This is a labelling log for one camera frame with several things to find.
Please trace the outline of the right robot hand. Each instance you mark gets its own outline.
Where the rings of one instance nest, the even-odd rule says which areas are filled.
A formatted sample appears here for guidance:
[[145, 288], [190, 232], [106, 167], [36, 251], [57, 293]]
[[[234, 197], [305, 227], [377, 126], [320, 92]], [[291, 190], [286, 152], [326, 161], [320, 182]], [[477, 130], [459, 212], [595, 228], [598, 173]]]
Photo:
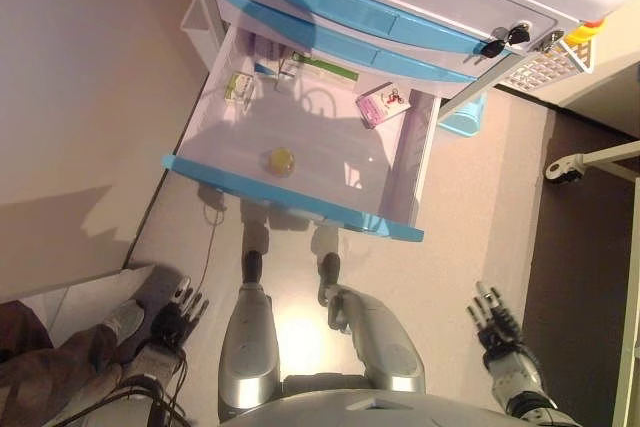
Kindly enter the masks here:
[[488, 355], [513, 351], [523, 341], [519, 322], [495, 287], [487, 287], [481, 281], [475, 287], [476, 295], [466, 311], [480, 345]]

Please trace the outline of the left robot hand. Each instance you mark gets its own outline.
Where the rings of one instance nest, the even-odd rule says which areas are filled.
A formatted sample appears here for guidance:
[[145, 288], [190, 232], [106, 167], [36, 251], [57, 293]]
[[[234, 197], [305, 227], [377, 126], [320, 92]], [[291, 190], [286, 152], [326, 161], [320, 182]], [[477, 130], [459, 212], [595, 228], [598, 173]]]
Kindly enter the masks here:
[[151, 324], [151, 340], [172, 351], [186, 343], [209, 306], [209, 300], [191, 286], [191, 278], [182, 277], [176, 289]]

